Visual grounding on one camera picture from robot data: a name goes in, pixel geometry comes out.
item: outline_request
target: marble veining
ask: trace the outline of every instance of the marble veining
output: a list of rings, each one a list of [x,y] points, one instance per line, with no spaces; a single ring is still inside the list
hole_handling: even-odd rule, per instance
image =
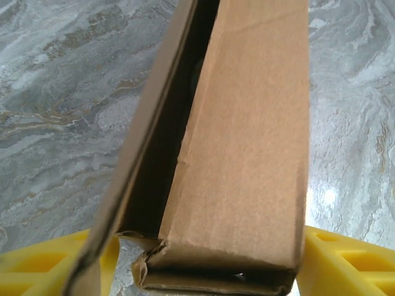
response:
[[[176,4],[0,0],[0,252],[91,226]],[[391,249],[394,16],[310,0],[307,224]],[[139,253],[122,242],[112,295],[138,294]]]

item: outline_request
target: brown cardboard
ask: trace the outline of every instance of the brown cardboard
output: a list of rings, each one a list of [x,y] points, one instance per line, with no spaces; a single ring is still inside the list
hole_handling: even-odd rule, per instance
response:
[[[289,292],[307,191],[307,28],[306,0],[180,1],[64,295],[97,295],[115,232],[147,251],[132,267],[144,289]]]

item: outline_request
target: cardboard flap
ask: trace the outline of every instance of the cardboard flap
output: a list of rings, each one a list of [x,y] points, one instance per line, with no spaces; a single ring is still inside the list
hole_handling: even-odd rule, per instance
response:
[[[230,265],[233,255],[263,267],[299,264],[309,170],[307,8],[307,0],[220,1],[159,233],[185,253],[163,256],[163,267],[220,258]]]
[[[231,274],[289,269],[287,266],[274,265],[248,255],[201,248],[195,245],[177,244],[165,240],[147,253],[147,264],[152,269],[210,269],[226,271]]]
[[[152,134],[157,128],[157,122],[162,114],[165,98],[172,76],[177,69],[177,63],[197,3],[197,1],[192,0],[181,1],[174,13],[131,123],[127,140],[120,151],[119,159],[121,161],[114,171],[112,181],[96,214],[86,243],[73,270],[70,272],[68,281],[65,283],[64,295],[99,295],[92,292],[94,291],[92,286],[95,286],[95,282],[100,281],[100,272],[94,272],[96,270],[95,266],[109,238],[119,229],[124,220],[125,209],[130,203],[129,197],[132,187],[135,184]],[[159,221],[151,228],[158,228],[159,230],[162,217],[156,217],[156,219]],[[149,225],[150,221],[150,219],[146,219],[143,223],[144,227]],[[134,231],[138,235],[152,236],[151,231],[140,232],[133,227],[127,230]],[[82,290],[90,290],[91,293],[81,294],[79,291]]]
[[[152,253],[142,254],[132,265],[135,284],[144,290],[183,294],[287,295],[295,271],[230,274],[209,269],[154,269],[147,261]]]

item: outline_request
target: gray marble surface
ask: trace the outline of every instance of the gray marble surface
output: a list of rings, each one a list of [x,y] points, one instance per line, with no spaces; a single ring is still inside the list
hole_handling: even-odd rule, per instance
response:
[[[0,0],[0,252],[91,226],[176,2]],[[307,224],[395,249],[395,2],[309,10]]]

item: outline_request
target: box opening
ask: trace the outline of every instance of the box opening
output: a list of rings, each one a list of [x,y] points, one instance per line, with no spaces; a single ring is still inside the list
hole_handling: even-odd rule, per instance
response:
[[[157,237],[173,181],[201,64],[219,0],[197,1],[196,11],[154,133],[145,151],[118,232]]]
[[[240,294],[266,296],[287,295],[295,277],[293,270],[258,272],[254,274],[229,274],[211,270],[150,269],[143,287],[160,292],[163,285],[168,293]]]

